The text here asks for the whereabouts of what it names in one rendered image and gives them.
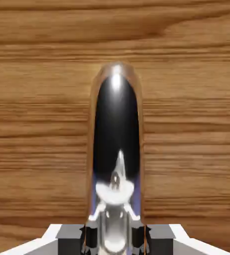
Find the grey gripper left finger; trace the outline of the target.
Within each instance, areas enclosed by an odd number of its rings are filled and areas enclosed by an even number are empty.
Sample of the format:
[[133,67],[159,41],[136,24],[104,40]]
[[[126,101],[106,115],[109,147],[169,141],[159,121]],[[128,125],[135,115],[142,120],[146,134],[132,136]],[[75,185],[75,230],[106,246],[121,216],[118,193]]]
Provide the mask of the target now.
[[81,255],[82,224],[51,224],[41,238],[1,252],[0,255]]

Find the curved shiny metal handle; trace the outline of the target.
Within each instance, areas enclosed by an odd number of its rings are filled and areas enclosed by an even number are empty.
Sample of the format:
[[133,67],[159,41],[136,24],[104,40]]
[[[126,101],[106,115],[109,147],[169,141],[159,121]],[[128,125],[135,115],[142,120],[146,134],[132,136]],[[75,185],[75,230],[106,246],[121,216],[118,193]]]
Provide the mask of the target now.
[[145,252],[142,99],[132,66],[106,64],[91,91],[81,255]]

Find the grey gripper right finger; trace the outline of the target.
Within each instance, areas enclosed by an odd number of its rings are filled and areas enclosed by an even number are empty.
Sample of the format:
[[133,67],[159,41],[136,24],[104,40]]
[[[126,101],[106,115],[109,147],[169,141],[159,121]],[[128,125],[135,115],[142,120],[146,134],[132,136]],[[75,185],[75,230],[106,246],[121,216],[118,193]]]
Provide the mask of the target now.
[[147,255],[230,255],[230,252],[191,238],[180,224],[146,226]]

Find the light wood cabinet door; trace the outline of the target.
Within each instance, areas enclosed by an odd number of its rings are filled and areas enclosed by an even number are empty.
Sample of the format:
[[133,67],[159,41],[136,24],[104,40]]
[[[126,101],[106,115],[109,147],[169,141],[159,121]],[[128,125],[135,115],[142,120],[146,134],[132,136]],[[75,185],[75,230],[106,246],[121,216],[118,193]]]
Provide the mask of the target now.
[[230,0],[0,0],[0,252],[84,220],[113,61],[142,87],[147,222],[230,252]]

